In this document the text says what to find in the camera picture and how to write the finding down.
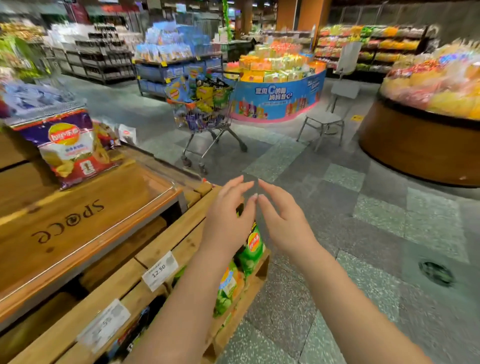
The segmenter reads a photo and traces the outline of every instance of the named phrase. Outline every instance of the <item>chair seat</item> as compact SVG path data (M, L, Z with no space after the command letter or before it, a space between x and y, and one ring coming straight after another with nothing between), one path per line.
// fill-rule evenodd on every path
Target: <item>chair seat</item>
M310 119L319 122L320 124L332 124L337 121L341 121L342 118L337 114L322 110L320 108L313 108L307 112L307 116Z

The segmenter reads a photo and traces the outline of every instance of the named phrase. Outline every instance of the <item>chair backrest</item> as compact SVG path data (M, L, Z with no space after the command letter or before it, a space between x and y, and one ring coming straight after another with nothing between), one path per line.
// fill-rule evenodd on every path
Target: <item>chair backrest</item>
M332 95L348 97L351 99L357 98L360 91L360 84L358 82L351 81L335 81L332 86Z

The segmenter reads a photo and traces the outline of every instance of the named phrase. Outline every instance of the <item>person's right hand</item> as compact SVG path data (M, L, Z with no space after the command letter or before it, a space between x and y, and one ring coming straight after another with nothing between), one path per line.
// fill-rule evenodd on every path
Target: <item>person's right hand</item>
M274 244L291 256L302 247L299 244L317 243L302 209L293 196L284 189L260 179L258 184L270 195L279 210L278 214L265 195L258 196L258 204Z

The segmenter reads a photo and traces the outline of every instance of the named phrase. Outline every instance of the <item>round brown display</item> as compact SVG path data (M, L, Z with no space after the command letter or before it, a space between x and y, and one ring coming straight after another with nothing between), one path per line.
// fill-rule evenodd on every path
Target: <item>round brown display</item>
M480 187L480 121L434 114L379 94L359 136L367 154L402 173Z

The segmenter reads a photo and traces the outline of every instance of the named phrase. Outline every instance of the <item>pink base trim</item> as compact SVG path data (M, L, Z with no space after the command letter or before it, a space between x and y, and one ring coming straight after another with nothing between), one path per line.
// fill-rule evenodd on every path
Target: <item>pink base trim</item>
M318 101L315 101L313 104L311 104L310 106L308 106L307 108L304 108L300 111L297 111L295 114L290 114L288 116L285 116L283 118L280 118L280 119L257 119L257 118L250 118L248 116L245 116L245 115L240 115L240 114L236 114L236 113L230 113L230 116L238 121L248 121L248 122L256 122L256 123L259 123L259 124L268 124L268 123L272 123L272 122L282 122L282 121L289 121L289 120L292 120L294 118L296 118L297 116L299 116L300 114L310 110L311 108L313 108L315 106L315 104L317 103Z

